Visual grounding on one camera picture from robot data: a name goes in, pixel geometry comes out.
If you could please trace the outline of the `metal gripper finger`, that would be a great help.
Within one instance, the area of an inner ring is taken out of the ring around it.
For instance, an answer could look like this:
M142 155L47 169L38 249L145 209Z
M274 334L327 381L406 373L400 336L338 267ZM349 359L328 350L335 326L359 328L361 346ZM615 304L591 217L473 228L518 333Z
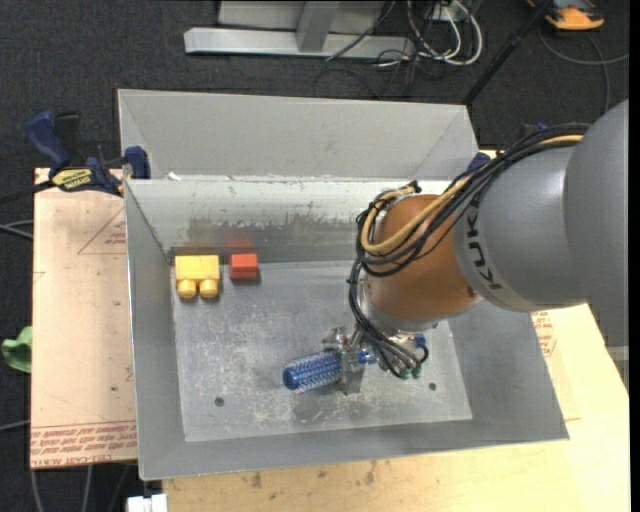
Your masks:
M359 363L356 353L341 353L340 390L344 395L360 392L364 365Z
M322 339L324 351L350 353L352 351L352 333L345 327L331 328Z

